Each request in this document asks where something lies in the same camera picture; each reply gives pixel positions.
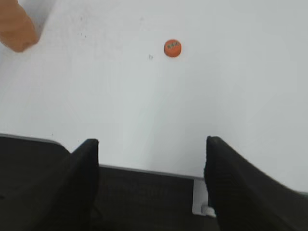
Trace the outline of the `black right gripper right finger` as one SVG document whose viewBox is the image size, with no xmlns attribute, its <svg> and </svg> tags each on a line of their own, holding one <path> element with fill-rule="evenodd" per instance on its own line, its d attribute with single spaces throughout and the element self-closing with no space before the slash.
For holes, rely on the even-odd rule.
<svg viewBox="0 0 308 231">
<path fill-rule="evenodd" d="M 224 140 L 206 139 L 204 178 L 222 231 L 296 231 L 292 191 L 258 170 Z"/>
</svg>

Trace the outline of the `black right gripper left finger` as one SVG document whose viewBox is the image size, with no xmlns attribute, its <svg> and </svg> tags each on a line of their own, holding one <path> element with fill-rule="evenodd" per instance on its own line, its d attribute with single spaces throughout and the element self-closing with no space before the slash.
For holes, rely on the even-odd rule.
<svg viewBox="0 0 308 231">
<path fill-rule="evenodd" d="M 88 231 L 98 190 L 96 139 L 85 140 L 46 177 L 27 190 L 27 231 Z"/>
</svg>

